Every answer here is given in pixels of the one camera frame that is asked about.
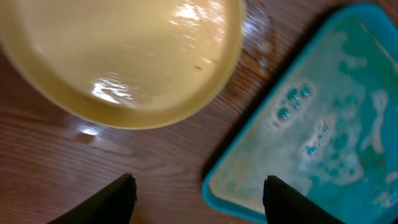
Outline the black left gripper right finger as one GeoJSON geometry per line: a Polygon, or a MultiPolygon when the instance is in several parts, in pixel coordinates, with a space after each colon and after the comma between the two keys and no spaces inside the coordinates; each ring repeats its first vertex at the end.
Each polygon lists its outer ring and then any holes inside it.
{"type": "Polygon", "coordinates": [[[268,224],[343,223],[274,175],[264,181],[262,201],[268,224]]]}

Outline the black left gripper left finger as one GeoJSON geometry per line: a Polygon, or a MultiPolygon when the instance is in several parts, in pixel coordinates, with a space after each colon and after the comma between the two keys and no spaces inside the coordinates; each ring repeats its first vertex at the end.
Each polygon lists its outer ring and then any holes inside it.
{"type": "Polygon", "coordinates": [[[49,223],[129,223],[136,200],[136,180],[131,174],[123,174],[75,208],[49,223]]]}

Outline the yellow-green plate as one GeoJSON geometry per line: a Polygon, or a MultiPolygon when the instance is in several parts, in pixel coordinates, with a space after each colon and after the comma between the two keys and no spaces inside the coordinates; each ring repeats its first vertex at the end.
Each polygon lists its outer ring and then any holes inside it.
{"type": "Polygon", "coordinates": [[[68,112],[123,129],[179,122],[225,86],[244,1],[2,1],[1,48],[68,112]]]}

